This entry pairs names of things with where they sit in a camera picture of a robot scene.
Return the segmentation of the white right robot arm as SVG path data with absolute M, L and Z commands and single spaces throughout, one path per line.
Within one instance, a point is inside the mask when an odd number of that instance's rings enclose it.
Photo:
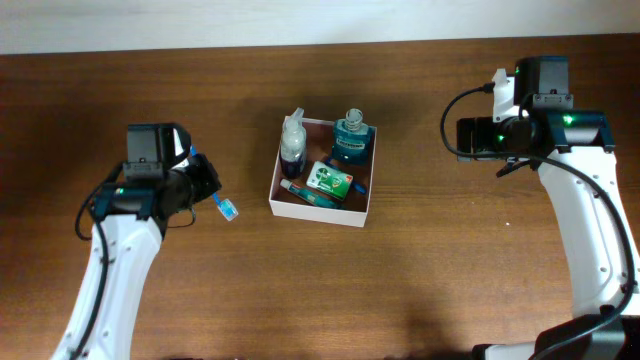
M 492 95 L 491 115 L 459 119 L 446 147 L 461 161 L 504 161 L 499 176 L 523 167 L 538 174 L 561 233 L 572 318 L 532 342 L 476 345 L 472 358 L 638 358 L 639 253 L 606 115 L 575 108 L 564 56 L 522 58 L 476 90 Z

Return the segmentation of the pink cardboard box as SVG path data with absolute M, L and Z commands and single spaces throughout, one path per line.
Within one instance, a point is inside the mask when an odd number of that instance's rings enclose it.
M 302 125 L 306 129 L 307 134 L 307 165 L 303 175 L 295 179 L 294 183 L 306 188 L 306 180 L 314 162 L 324 161 L 331 154 L 331 147 L 334 144 L 334 122 L 303 118 Z M 366 194 L 361 194 L 356 190 L 350 189 L 345 200 L 341 202 L 342 209 L 328 209 L 313 206 L 283 188 L 280 182 L 284 175 L 280 166 L 280 150 L 277 149 L 268 195 L 273 215 L 337 225 L 363 227 L 369 213 L 370 202 L 373 195 L 376 136 L 377 128 L 373 126 L 367 165 L 352 166 L 342 164 L 337 160 L 332 161 L 341 171 L 353 175 L 354 181 L 363 185 L 367 190 Z

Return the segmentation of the green Dettol soap box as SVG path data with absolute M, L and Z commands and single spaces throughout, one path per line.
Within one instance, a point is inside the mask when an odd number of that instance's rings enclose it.
M 344 200 L 353 182 L 353 176 L 315 161 L 306 185 L 337 200 Z

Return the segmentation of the teal mouthwash bottle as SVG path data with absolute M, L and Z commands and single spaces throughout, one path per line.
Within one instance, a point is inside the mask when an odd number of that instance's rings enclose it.
M 375 128 L 364 122 L 361 110 L 348 110 L 344 118 L 334 123 L 332 157 L 346 164 L 365 165 L 374 134 Z

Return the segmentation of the blue white toothbrush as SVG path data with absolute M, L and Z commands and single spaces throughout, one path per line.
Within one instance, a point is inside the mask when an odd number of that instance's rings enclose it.
M 232 221 L 238 216 L 238 210 L 229 200 L 221 200 L 217 192 L 222 188 L 219 175 L 212 163 L 203 154 L 196 151 L 194 146 L 190 147 L 189 177 L 192 184 L 192 205 L 189 210 L 192 215 L 191 223 L 196 221 L 196 211 L 194 205 L 206 198 L 212 198 L 223 217 L 227 221 Z

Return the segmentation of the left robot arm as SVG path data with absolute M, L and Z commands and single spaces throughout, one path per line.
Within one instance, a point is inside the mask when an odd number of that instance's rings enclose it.
M 141 295 L 172 216 L 221 188 L 177 123 L 131 124 L 127 158 L 83 201 L 90 255 L 55 359 L 127 359 Z

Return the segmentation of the teal white toothpaste tube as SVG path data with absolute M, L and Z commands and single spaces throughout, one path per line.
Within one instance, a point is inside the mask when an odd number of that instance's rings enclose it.
M 301 187 L 288 179 L 282 179 L 280 181 L 280 186 L 287 190 L 289 193 L 304 200 L 312 206 L 326 209 L 342 209 L 342 206 L 340 204 L 329 200 L 324 196 L 318 195 L 311 190 Z

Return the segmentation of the blue disposable razor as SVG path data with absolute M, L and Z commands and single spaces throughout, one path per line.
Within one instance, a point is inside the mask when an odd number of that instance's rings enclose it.
M 324 160 L 324 164 L 332 169 L 339 170 L 339 167 L 333 164 L 332 161 L 333 161 L 333 158 L 329 156 Z M 351 184 L 353 189 L 359 194 L 366 195 L 368 193 L 367 187 L 364 184 L 356 181 L 355 179 L 352 180 Z

